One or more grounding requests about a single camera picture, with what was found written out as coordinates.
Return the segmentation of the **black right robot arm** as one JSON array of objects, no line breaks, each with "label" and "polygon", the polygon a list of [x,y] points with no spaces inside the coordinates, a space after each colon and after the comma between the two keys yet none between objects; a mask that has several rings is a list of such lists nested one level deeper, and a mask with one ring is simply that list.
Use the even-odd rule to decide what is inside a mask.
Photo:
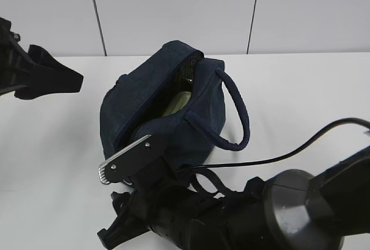
[{"label": "black right robot arm", "polygon": [[217,185],[220,198],[191,191],[165,159],[164,136],[147,135],[100,165],[104,184],[132,179],[112,193],[117,218],[98,237],[114,249],[154,232],[180,249],[341,249],[369,232],[369,149],[313,176],[290,169],[248,180],[241,192]]}]

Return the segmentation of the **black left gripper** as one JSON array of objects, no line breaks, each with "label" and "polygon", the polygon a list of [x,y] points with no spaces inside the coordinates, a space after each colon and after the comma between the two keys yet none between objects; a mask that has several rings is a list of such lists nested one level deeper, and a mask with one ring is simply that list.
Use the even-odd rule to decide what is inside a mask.
[{"label": "black left gripper", "polygon": [[1,18],[1,95],[32,100],[50,94],[77,93],[83,75],[64,66],[49,52],[30,45],[26,53],[19,45],[21,36],[11,31],[12,23]]}]

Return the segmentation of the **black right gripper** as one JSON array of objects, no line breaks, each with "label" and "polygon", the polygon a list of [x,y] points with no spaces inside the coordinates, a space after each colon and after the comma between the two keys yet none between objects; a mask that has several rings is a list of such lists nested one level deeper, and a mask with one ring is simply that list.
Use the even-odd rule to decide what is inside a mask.
[{"label": "black right gripper", "polygon": [[98,232],[106,249],[149,231],[180,249],[276,249],[265,219],[262,194],[266,183],[248,180],[243,191],[229,190],[208,169],[200,170],[221,194],[184,185],[163,158],[132,175],[132,193],[112,193],[116,219]]}]

